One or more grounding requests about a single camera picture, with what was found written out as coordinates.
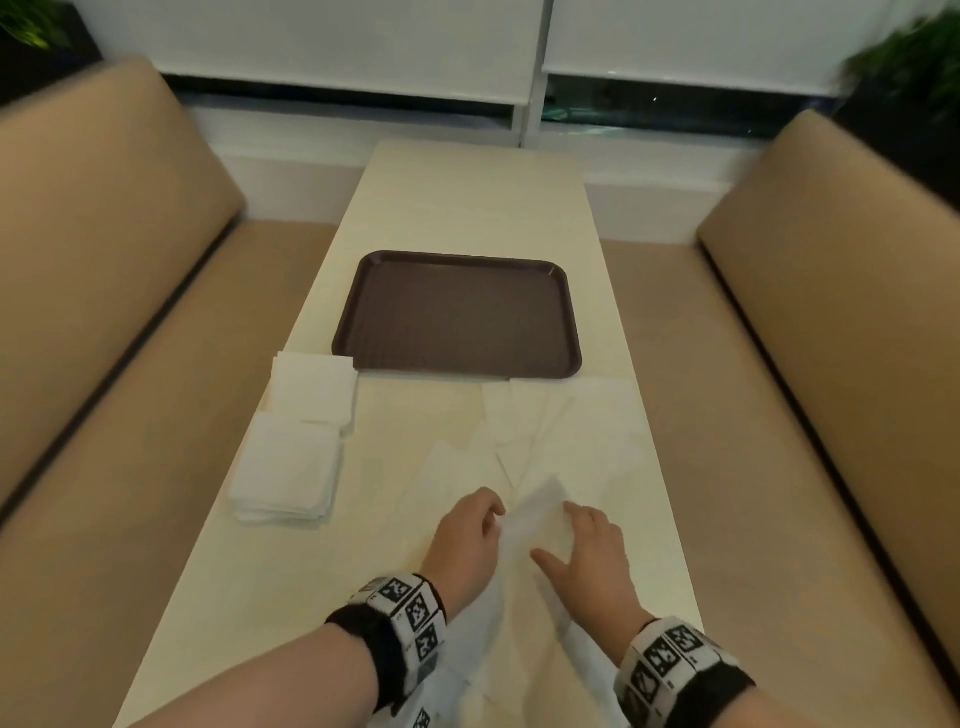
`table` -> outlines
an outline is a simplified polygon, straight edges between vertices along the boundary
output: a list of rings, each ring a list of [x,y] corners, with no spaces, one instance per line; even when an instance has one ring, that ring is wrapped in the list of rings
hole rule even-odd
[[[578,163],[519,149],[389,140],[377,147],[287,351],[330,353],[360,258],[377,250],[549,260],[569,279],[586,376],[636,381]],[[317,627],[371,574],[348,580],[337,554],[365,547],[363,524],[389,513],[437,440],[464,447],[483,417],[477,381],[361,375],[336,504],[314,528],[250,527],[229,512],[230,474],[137,672],[117,728],[224,669]],[[602,504],[623,526],[645,606],[700,625],[652,437],[645,467]],[[599,725],[563,653],[543,671],[562,700],[524,718],[465,698],[465,725]]]

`seat cushion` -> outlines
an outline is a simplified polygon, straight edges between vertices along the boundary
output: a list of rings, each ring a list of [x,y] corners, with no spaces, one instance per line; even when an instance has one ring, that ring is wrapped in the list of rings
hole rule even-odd
[[[243,205],[154,68],[0,112],[0,504]]]
[[[242,225],[0,531],[0,725],[113,722],[333,232]]]
[[[960,668],[960,215],[811,111],[699,234]]]
[[[604,254],[708,634],[821,725],[960,725],[700,252]]]

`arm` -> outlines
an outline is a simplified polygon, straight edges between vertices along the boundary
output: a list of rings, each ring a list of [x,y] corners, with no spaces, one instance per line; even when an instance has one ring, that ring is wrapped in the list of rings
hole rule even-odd
[[[481,488],[440,522],[420,574],[440,593],[453,621],[496,570],[506,511]],[[359,728],[379,696],[366,644],[334,624],[213,678],[136,724],[136,728]]]
[[[573,619],[618,667],[634,637],[656,618],[640,606],[630,578],[623,532],[595,508],[564,505],[573,523],[569,564],[551,553],[531,553],[553,584]],[[763,691],[743,692],[713,723],[713,728],[810,728]]]

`hand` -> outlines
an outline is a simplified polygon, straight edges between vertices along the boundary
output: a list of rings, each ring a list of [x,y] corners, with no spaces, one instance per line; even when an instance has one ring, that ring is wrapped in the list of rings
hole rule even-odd
[[[619,667],[634,637],[654,617],[636,597],[619,526],[596,508],[564,503],[564,510],[573,520],[569,566],[541,548],[530,556],[573,620]]]
[[[448,622],[490,584],[500,546],[497,516],[507,509],[490,488],[460,499],[437,526],[420,574],[440,592]]]

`green plant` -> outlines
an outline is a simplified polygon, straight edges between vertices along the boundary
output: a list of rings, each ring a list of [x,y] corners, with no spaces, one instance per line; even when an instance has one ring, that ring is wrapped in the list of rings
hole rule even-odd
[[[0,28],[35,48],[68,45],[60,27],[61,11],[55,0],[0,0]]]
[[[918,19],[847,60],[849,82],[876,79],[920,102],[935,118],[960,121],[960,11]]]

